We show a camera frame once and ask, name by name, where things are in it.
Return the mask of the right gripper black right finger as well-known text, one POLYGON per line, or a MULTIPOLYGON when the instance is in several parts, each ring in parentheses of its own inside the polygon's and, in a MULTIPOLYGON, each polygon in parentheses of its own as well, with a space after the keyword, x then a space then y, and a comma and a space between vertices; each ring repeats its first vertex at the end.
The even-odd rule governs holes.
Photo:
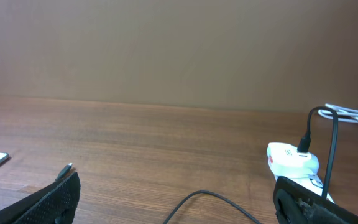
POLYGON ((279 224, 358 224, 358 216, 287 177, 276 181, 273 203, 279 224))

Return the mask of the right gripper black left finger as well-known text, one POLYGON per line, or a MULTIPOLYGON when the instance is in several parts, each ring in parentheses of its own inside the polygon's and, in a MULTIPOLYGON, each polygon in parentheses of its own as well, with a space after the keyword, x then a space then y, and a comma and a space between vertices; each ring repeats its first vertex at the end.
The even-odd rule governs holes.
POLYGON ((0 210, 0 224, 72 224, 80 199, 77 172, 0 210))

